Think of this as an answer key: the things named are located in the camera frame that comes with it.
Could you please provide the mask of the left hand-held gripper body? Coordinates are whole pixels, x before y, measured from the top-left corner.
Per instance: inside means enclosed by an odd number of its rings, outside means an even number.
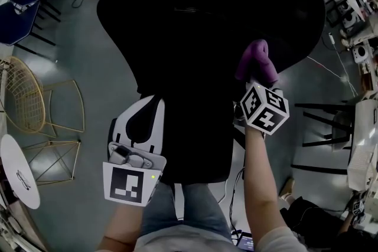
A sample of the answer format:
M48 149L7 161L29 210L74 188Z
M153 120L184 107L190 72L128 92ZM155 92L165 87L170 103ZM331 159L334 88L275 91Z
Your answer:
M165 157L110 142L110 157L103 163L105 199L145 207L160 182Z

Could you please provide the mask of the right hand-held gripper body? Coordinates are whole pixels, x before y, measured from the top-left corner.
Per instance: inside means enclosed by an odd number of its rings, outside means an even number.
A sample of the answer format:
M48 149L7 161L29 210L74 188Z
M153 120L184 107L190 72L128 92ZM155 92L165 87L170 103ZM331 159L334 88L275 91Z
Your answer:
M250 126L272 135L289 118L288 100L277 87L267 89L255 81L235 81L233 100L233 123L237 126Z

